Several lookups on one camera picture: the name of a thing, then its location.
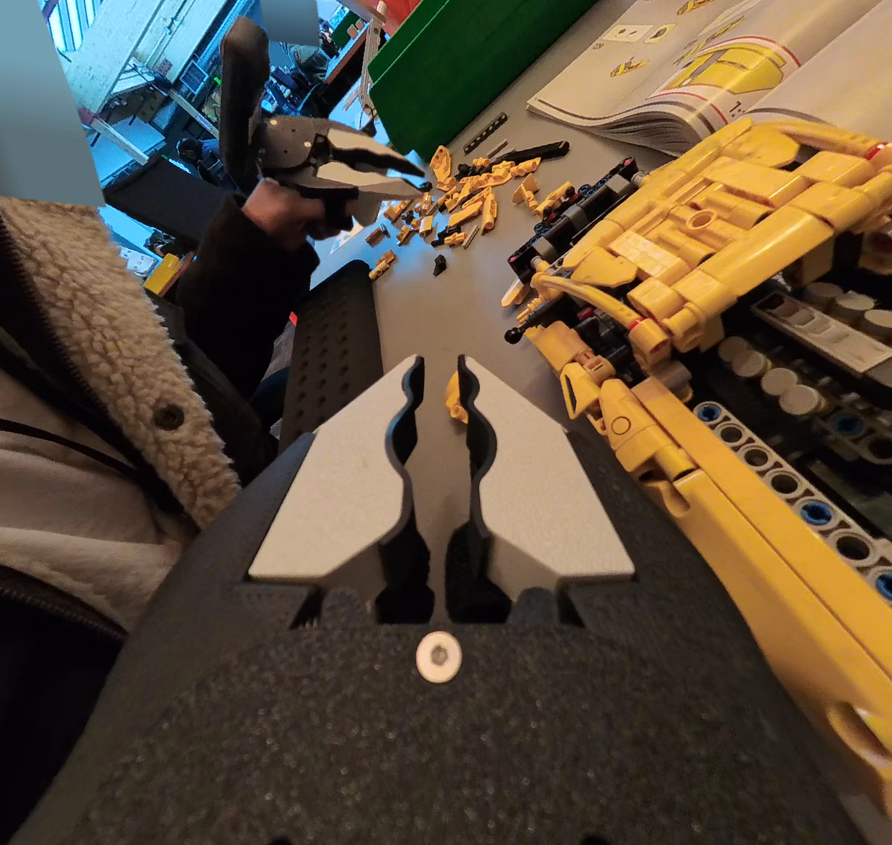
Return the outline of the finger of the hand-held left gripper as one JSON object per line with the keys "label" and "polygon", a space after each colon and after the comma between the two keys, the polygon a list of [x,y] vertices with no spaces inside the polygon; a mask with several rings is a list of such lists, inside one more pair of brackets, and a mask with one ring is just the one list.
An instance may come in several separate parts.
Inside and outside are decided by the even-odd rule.
{"label": "finger of the hand-held left gripper", "polygon": [[330,158],[338,163],[346,164],[354,170],[376,170],[382,173],[395,170],[401,175],[412,177],[425,175],[423,168],[362,131],[347,130],[345,127],[329,127],[327,141]]}
{"label": "finger of the hand-held left gripper", "polygon": [[299,170],[298,193],[322,202],[327,224],[354,221],[363,227],[375,222],[381,204],[414,202],[423,194],[401,177],[390,177],[377,170],[353,170],[338,162],[324,164],[318,172],[312,168]]}

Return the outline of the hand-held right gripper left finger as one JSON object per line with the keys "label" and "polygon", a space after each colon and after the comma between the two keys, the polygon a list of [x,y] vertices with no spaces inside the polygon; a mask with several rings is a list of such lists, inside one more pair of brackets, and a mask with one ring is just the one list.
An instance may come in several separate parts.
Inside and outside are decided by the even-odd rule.
{"label": "hand-held right gripper left finger", "polygon": [[407,459],[425,361],[411,355],[320,425],[249,567],[259,583],[350,589],[386,624],[433,614]]}

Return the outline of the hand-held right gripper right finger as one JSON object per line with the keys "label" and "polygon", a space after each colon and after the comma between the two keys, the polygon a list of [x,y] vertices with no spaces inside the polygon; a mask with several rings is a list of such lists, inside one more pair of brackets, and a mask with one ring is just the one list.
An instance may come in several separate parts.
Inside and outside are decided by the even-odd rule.
{"label": "hand-held right gripper right finger", "polygon": [[527,591],[626,583],[636,569],[570,434],[469,355],[457,362],[470,504],[446,556],[458,623],[500,623]]}

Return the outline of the grey desk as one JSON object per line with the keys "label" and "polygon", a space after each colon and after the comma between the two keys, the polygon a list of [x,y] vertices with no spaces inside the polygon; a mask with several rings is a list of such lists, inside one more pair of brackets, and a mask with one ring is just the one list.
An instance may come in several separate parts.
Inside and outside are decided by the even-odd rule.
{"label": "grey desk", "polygon": [[[497,111],[506,110],[509,122],[493,143],[508,138],[532,145],[566,136],[572,147],[565,168],[569,179],[586,182],[591,176],[599,177],[620,157],[629,155],[638,156],[647,167],[662,163],[663,157],[654,151],[574,134],[523,110],[526,97],[536,87],[568,65],[583,51],[586,40],[594,41],[597,32],[608,28],[634,1],[596,3],[477,117],[456,140],[457,151],[466,135],[480,130]],[[566,419],[557,381],[541,356],[525,341],[519,347],[503,341],[502,331],[514,322],[510,310],[499,307],[499,297],[510,280],[507,241],[511,239],[516,247],[527,236],[531,218],[508,200],[499,201],[498,216],[493,237],[475,238],[470,249],[446,251],[449,267],[439,277],[431,275],[439,249],[424,251],[413,238],[404,249],[396,249],[400,259],[392,273],[373,283],[385,371],[413,353],[426,361],[425,400],[418,410],[419,443],[407,468],[414,484],[418,528],[432,553],[435,620],[447,616],[447,543],[467,519],[470,490],[465,429],[448,417],[443,406],[443,391],[456,370],[457,357],[470,355],[564,427],[597,440],[589,424]]]}

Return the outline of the person's left hand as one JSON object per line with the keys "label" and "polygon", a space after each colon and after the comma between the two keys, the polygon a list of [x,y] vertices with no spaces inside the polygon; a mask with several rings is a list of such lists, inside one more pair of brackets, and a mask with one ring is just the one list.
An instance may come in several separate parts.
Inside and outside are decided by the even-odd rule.
{"label": "person's left hand", "polygon": [[335,236],[340,226],[329,221],[321,200],[303,197],[271,179],[261,180],[242,204],[242,212],[269,237],[283,244],[308,236]]}

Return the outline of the white board stand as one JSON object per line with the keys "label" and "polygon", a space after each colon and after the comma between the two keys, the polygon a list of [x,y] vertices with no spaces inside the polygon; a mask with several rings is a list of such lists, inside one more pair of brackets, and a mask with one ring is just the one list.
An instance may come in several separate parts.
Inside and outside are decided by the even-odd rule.
{"label": "white board stand", "polygon": [[374,134],[374,122],[376,119],[376,110],[370,95],[373,81],[369,74],[369,66],[381,47],[387,14],[388,8],[386,3],[383,0],[378,1],[374,8],[374,13],[361,35],[363,49],[359,81],[357,85],[348,92],[343,102],[343,109],[345,111],[355,102],[360,104],[361,111],[367,117],[367,123],[362,128],[368,132],[369,135]]}

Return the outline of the short black brick beam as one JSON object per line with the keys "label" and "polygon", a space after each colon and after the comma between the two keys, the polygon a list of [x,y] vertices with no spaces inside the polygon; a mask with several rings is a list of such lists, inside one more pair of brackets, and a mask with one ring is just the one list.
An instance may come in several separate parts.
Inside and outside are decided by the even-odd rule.
{"label": "short black brick beam", "polygon": [[496,117],[488,122],[481,130],[479,130],[463,145],[463,154],[469,156],[472,152],[474,152],[476,148],[479,148],[480,145],[483,144],[487,138],[491,137],[494,133],[501,129],[507,123],[507,120],[507,113],[499,112]]}

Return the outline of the black office chair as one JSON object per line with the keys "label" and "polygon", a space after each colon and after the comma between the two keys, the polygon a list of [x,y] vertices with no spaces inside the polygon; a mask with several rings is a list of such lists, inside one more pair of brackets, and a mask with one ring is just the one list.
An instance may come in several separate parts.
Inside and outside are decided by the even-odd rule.
{"label": "black office chair", "polygon": [[103,196],[119,212],[195,250],[231,192],[155,152],[105,185]]}

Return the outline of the green plastic bin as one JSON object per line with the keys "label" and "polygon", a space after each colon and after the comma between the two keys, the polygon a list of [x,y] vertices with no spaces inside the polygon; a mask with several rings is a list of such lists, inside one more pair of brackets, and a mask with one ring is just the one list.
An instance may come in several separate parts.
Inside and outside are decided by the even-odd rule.
{"label": "green plastic bin", "polygon": [[393,147],[429,159],[598,0],[421,0],[369,64]]}

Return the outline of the dark perforated panel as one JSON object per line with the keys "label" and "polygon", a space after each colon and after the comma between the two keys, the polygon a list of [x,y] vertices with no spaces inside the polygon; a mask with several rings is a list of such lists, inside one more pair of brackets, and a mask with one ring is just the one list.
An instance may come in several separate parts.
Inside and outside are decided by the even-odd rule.
{"label": "dark perforated panel", "polygon": [[369,266],[351,261],[319,283],[297,313],[279,452],[317,430],[384,373]]}

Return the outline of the black long brick beam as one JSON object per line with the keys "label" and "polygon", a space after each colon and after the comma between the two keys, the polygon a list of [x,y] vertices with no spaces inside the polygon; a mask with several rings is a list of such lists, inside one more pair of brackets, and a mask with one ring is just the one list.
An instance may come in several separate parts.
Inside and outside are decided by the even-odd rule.
{"label": "black long brick beam", "polygon": [[566,157],[570,148],[568,140],[560,140],[529,148],[511,149],[505,154],[490,160],[490,164],[494,168],[508,161],[514,162],[514,164],[521,164],[536,158],[540,158],[541,161],[561,159]]}

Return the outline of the yellow storage bin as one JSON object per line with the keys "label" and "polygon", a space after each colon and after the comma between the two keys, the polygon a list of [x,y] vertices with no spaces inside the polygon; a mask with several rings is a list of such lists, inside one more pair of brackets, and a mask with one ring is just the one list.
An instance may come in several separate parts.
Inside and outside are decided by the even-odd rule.
{"label": "yellow storage bin", "polygon": [[151,275],[145,280],[143,284],[144,290],[158,297],[163,297],[170,293],[194,259],[194,251],[190,251],[182,257],[166,254]]}

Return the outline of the person's white shirt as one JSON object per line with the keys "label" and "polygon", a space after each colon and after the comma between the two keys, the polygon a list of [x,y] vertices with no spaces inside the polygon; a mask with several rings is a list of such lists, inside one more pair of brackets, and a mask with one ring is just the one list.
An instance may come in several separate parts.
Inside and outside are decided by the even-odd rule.
{"label": "person's white shirt", "polygon": [[2,565],[125,631],[197,530],[133,479],[65,445],[2,433]]}

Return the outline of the yellow brick car model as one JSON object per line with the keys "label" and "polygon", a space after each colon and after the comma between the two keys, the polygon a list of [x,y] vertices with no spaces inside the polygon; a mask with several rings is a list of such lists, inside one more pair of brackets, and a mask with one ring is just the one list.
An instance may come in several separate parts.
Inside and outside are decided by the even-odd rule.
{"label": "yellow brick car model", "polygon": [[890,144],[728,124],[623,160],[508,264],[529,341],[890,817]]}

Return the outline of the instruction booklet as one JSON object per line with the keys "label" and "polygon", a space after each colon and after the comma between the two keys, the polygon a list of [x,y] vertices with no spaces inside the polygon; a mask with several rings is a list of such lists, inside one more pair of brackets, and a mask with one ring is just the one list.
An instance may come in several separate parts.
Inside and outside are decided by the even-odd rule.
{"label": "instruction booklet", "polygon": [[678,156],[890,0],[636,0],[534,93],[553,122]]}

